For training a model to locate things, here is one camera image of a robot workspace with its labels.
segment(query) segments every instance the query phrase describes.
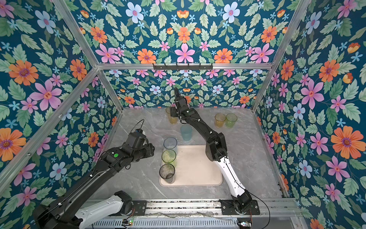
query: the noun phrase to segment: transparent cup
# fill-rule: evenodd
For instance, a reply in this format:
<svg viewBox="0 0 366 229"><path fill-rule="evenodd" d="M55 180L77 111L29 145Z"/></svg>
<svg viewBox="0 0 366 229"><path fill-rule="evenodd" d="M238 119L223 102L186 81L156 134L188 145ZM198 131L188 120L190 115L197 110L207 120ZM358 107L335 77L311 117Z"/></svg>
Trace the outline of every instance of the transparent cup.
<svg viewBox="0 0 366 229"><path fill-rule="evenodd" d="M176 124L178 122L178 117L170 116L170 107L165 108L165 113L167 114L168 120L171 124Z"/></svg>
<svg viewBox="0 0 366 229"><path fill-rule="evenodd" d="M237 121L237 119L238 119L238 117L235 114L233 114L233 113L228 114L228 115L226 115L225 125L229 128L232 128L234 126L235 122Z"/></svg>
<svg viewBox="0 0 366 229"><path fill-rule="evenodd" d="M192 138L192 127L189 124L185 124L180 128L183 140L189 141Z"/></svg>
<svg viewBox="0 0 366 229"><path fill-rule="evenodd" d="M175 181L175 168L172 164L164 164L160 167L159 175L168 183L174 183Z"/></svg>
<svg viewBox="0 0 366 229"><path fill-rule="evenodd" d="M215 126L220 128L224 125L226 120L226 115L222 114L222 113L217 113L215 115Z"/></svg>

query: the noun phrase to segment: table surface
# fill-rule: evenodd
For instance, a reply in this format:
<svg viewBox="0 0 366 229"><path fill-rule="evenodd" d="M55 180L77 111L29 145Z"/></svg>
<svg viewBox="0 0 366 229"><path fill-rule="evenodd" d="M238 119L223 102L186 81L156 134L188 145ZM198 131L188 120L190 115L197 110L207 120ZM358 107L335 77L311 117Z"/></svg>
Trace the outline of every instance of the table surface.
<svg viewBox="0 0 366 229"><path fill-rule="evenodd" d="M281 197L280 187L273 175L251 110L197 108L197 112L212 129L225 135L229 159L245 188L257 197ZM214 116L217 113L234 113L238 116L238 120L233 128L227 128L225 125L217 128L214 125ZM110 147L122 145L132 127L141 119L145 119L142 129L149 142L155 146L155 155L132 163L129 170L120 171L101 186L91 199L108 198L120 190L133 199L231 198L225 180L218 186L160 185L159 169L164 139L174 136L178 140L178 145L206 144L195 129L192 132L192 139L184 141L180 133L182 124L179 122L170 124L165 108L124 109Z"/></svg>

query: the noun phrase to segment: mounting plate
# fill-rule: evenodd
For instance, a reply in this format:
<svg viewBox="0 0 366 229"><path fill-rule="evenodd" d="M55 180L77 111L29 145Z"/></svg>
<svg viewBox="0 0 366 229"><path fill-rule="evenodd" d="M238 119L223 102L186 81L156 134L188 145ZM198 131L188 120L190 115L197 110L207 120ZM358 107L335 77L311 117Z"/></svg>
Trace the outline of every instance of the mounting plate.
<svg viewBox="0 0 366 229"><path fill-rule="evenodd" d="M234 208L234 201L233 200L219 200L221 203L221 212L223 215L238 215ZM260 215L258 202L256 200L252 200L249 207L250 211L248 210L243 215Z"/></svg>

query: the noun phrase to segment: orange flower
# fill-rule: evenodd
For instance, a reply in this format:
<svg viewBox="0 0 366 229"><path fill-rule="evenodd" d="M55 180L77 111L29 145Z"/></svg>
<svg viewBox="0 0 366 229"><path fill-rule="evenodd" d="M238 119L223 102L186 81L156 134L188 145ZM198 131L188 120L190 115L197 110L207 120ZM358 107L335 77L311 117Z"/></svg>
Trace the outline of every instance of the orange flower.
<svg viewBox="0 0 366 229"><path fill-rule="evenodd" d="M141 64L155 64L156 56L153 55L153 52L151 50L147 50L146 48L143 48L142 51L138 51L137 53L139 56L137 59L141 61Z"/></svg>
<svg viewBox="0 0 366 229"><path fill-rule="evenodd" d="M128 104L134 104L135 103L135 99L134 98L131 98L129 96L126 96L124 98L124 100L128 103Z"/></svg>
<svg viewBox="0 0 366 229"><path fill-rule="evenodd" d="M168 28L168 29L167 29L167 34L173 34L173 28L171 28L171 27L170 27L170 28Z"/></svg>
<svg viewBox="0 0 366 229"><path fill-rule="evenodd" d="M84 63L82 63L79 59L72 60L71 63L72 65L70 65L70 70L72 71L72 75L81 81L86 75Z"/></svg>
<svg viewBox="0 0 366 229"><path fill-rule="evenodd" d="M352 76L352 73L350 73L350 72L343 76L343 82L345 82L346 84L352 83L352 80L353 80L353 76Z"/></svg>
<svg viewBox="0 0 366 229"><path fill-rule="evenodd" d="M261 35L262 42L269 43L275 38L275 35L277 35L277 27L268 27L268 29L265 29Z"/></svg>
<svg viewBox="0 0 366 229"><path fill-rule="evenodd" d="M191 97L189 96L185 96L184 98L187 100L187 103L190 103L192 101Z"/></svg>
<svg viewBox="0 0 366 229"><path fill-rule="evenodd" d="M282 65L281 78L283 80L288 80L291 78L292 71L294 70L293 63L294 62L292 60L287 60L286 63Z"/></svg>
<svg viewBox="0 0 366 229"><path fill-rule="evenodd" d="M282 180L285 184L285 187L287 190L289 190L289 186L288 186L288 180L285 178L285 175L281 174Z"/></svg>
<svg viewBox="0 0 366 229"><path fill-rule="evenodd" d="M85 10L81 10L80 13L81 13L81 15L84 16L84 18L89 18L89 13L86 12Z"/></svg>
<svg viewBox="0 0 366 229"><path fill-rule="evenodd" d="M358 43L351 43L348 46L347 51L348 51L348 53L353 53L353 52L356 52L360 47L361 47L361 45Z"/></svg>
<svg viewBox="0 0 366 229"><path fill-rule="evenodd" d="M202 31L201 31L201 29L200 28L198 28L198 27L196 27L195 29L194 29L194 33L195 34L200 34Z"/></svg>
<svg viewBox="0 0 366 229"><path fill-rule="evenodd" d="M32 66L32 64L28 61L25 63L22 60L17 60L16 65L11 64L9 66L11 70L9 75L11 78L15 78L15 82L18 84L24 84L25 86L29 86L30 83L34 83L38 79L38 70Z"/></svg>
<svg viewBox="0 0 366 229"><path fill-rule="evenodd" d="M339 64L336 64L336 62L336 60L332 60L331 62L329 62L328 60L324 63L324 66L321 66L321 73L319 74L319 78L321 78L321 81L330 82L333 80L333 77L336 77L338 75L339 71L337 70L339 69Z"/></svg>
<svg viewBox="0 0 366 229"><path fill-rule="evenodd" d="M99 27L92 27L90 34L93 36L94 40L98 41L99 43L106 43L107 42L107 35L102 29Z"/></svg>
<svg viewBox="0 0 366 229"><path fill-rule="evenodd" d="M91 135L90 135L90 137L89 137L88 140L89 140L88 145L90 147L96 146L97 143L98 143L98 140L99 140L98 134L96 132L91 133Z"/></svg>
<svg viewBox="0 0 366 229"><path fill-rule="evenodd" d="M17 155L22 149L21 146L25 145L25 137L19 130L11 132L10 128L0 129L0 156L1 160L6 162L13 159L13 154Z"/></svg>
<svg viewBox="0 0 366 229"><path fill-rule="evenodd" d="M319 224L317 219L310 220L310 227L311 229L324 229L323 225Z"/></svg>
<svg viewBox="0 0 366 229"><path fill-rule="evenodd" d="M363 139L363 135L359 130L353 132L353 128L350 126L344 126L343 130L338 127L334 133L336 135L332 135L330 141L334 143L333 149L336 153L341 152L341 157L345 159L350 158L350 154L352 158L356 159L361 157L361 153L366 150L366 143L363 141L359 141Z"/></svg>
<svg viewBox="0 0 366 229"><path fill-rule="evenodd" d="M274 133L273 133L273 136L272 136L272 139L273 139L273 142L274 142L275 144L279 144L279 143L280 143L280 140L281 140L281 136L280 136L280 134L279 134L279 133L274 132Z"/></svg>
<svg viewBox="0 0 366 229"><path fill-rule="evenodd" d="M178 32L178 39L183 43L187 43L187 41L190 40L189 35L191 35L191 33L188 31L188 29L186 27L182 27Z"/></svg>
<svg viewBox="0 0 366 229"><path fill-rule="evenodd" d="M114 126L114 124L116 123L117 121L117 116L114 116L114 118L112 119L112 126Z"/></svg>
<svg viewBox="0 0 366 229"><path fill-rule="evenodd" d="M282 17L284 14L285 14L285 10L280 10L280 11L278 11L278 13L277 13L277 17Z"/></svg>
<svg viewBox="0 0 366 229"><path fill-rule="evenodd" d="M240 98L239 102L242 104L246 104L247 102L249 102L250 98L249 96L243 96Z"/></svg>
<svg viewBox="0 0 366 229"><path fill-rule="evenodd" d="M216 64L228 64L230 60L232 60L231 56L232 52L227 48L223 48L222 51L217 51L217 55L215 55L214 59L216 60Z"/></svg>

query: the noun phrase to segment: beige tray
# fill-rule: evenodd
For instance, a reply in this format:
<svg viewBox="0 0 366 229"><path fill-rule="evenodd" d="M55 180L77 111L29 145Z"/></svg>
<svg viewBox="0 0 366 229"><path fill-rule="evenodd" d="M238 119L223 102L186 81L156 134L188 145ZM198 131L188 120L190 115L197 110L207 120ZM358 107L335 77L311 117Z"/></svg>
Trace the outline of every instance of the beige tray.
<svg viewBox="0 0 366 229"><path fill-rule="evenodd" d="M160 184L162 186L220 185L223 182L221 171L207 158L205 150L205 145L179 145L175 181L169 184L159 176Z"/></svg>

